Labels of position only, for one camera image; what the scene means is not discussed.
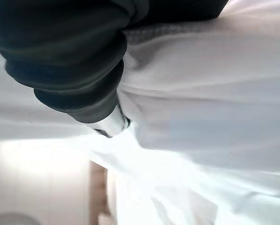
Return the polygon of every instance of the light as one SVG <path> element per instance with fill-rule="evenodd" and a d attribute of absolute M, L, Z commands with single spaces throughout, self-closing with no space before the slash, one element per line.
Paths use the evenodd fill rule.
<path fill-rule="evenodd" d="M 25 173 L 59 172 L 68 175 L 89 163 L 87 154 L 68 140 L 21 140 L 0 143 L 0 161 Z"/>

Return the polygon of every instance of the white shirt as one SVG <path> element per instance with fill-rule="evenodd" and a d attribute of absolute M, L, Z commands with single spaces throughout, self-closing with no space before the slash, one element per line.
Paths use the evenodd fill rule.
<path fill-rule="evenodd" d="M 118 95 L 133 132 L 67 142 L 175 205 L 164 186 L 190 188 L 244 224 L 280 225 L 280 0 L 231 0 L 219 19 L 127 37 Z M 0 140 L 91 132 L 2 66 Z"/>

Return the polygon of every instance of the sleeve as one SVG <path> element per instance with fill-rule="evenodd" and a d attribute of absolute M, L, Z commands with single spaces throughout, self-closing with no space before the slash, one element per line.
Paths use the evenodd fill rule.
<path fill-rule="evenodd" d="M 102 120 L 117 104 L 120 30 L 148 8 L 148 0 L 0 0 L 6 71 L 50 108 L 84 123 Z"/>

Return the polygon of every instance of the white fabric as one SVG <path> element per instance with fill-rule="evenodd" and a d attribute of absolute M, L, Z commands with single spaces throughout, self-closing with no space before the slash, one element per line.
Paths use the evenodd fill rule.
<path fill-rule="evenodd" d="M 172 190 L 183 189 L 219 207 L 216 225 L 226 212 L 243 225 L 280 225 L 280 0 L 230 0 L 217 20 L 128 39 L 118 94 L 134 130 L 64 144 L 91 150 L 179 215 L 189 214 L 187 202 Z M 0 140 L 89 132 L 37 102 L 0 58 Z"/>

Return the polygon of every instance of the dark green sleeve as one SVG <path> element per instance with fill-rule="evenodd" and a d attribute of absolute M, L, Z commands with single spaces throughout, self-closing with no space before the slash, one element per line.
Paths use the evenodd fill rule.
<path fill-rule="evenodd" d="M 121 30 L 148 0 L 0 0 L 6 71 L 52 109 L 91 123 L 110 114 L 126 51 Z"/>

